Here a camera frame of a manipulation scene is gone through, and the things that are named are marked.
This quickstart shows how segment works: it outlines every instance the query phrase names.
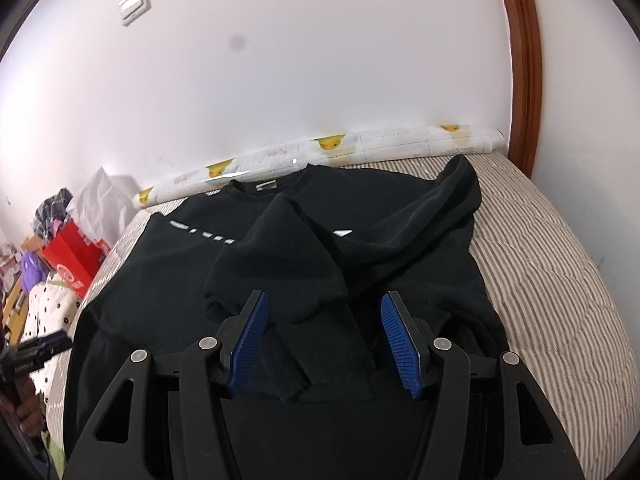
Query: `polka dot fabric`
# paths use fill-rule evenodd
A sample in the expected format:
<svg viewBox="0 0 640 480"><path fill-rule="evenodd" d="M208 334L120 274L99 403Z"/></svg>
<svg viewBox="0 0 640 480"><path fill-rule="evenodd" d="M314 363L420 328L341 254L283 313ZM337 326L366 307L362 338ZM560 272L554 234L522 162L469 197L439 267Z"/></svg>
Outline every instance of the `polka dot fabric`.
<svg viewBox="0 0 640 480"><path fill-rule="evenodd" d="M23 341L45 336L57 330L68 332L78 312L80 298L63 283L62 278L54 274L46 283L39 283L31 289L29 313L22 334ZM31 374L36 391L44 394L46 404L49 402L49 392L58 360L58 356L54 357L42 370Z"/></svg>

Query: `wooden furniture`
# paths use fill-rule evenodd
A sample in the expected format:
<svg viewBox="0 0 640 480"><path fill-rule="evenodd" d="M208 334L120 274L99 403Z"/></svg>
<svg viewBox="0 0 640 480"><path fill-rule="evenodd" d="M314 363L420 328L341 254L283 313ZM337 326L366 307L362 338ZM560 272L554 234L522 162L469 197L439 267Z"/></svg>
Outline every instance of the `wooden furniture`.
<svg viewBox="0 0 640 480"><path fill-rule="evenodd" d="M29 297L22 290L18 277L2 308L2 330L9 333L9 344L15 345L20 342L28 313Z"/></svg>
<svg viewBox="0 0 640 480"><path fill-rule="evenodd" d="M535 0L504 0L511 39L509 160L529 178L542 116L542 44Z"/></svg>

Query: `striped bed sheet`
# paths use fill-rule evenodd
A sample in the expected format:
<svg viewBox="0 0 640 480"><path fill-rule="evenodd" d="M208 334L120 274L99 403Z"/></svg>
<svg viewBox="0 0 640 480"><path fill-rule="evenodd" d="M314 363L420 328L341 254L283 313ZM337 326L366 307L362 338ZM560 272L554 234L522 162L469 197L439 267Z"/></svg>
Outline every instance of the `striped bed sheet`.
<svg viewBox="0 0 640 480"><path fill-rule="evenodd" d="M353 167L432 179L449 158ZM489 298L504 323L511 350L524 359L555 409L586 479L602 480L640 429L638 368L618 311L574 233L533 183L500 153L468 159L482 189L470 251ZM181 202L136 215L102 265L81 309L116 273L150 215L166 214ZM49 431L59 446L67 366L64 354L47 405Z"/></svg>

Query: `purple cloth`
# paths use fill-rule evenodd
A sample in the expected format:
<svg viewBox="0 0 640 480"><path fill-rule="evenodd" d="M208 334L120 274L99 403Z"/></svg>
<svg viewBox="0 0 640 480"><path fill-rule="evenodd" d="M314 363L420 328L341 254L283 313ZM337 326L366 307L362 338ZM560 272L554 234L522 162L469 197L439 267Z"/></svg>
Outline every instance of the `purple cloth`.
<svg viewBox="0 0 640 480"><path fill-rule="evenodd" d="M29 294L31 289L38 283L46 282L49 270L39 257L31 251L24 253L20 261L22 269L22 288Z"/></svg>

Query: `person's hand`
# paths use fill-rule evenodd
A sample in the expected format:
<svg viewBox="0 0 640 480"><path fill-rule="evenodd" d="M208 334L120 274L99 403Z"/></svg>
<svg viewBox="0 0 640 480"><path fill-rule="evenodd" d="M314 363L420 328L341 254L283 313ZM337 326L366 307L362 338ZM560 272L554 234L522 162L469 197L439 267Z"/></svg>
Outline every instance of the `person's hand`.
<svg viewBox="0 0 640 480"><path fill-rule="evenodd" d="M31 438L39 436L44 430L44 418L40 411L40 396L36 395L36 387L29 377L15 381L15 387L20 395L21 405L15 407L4 396L0 396L0 404L7 411L15 412L20 419L20 430L25 435Z"/></svg>

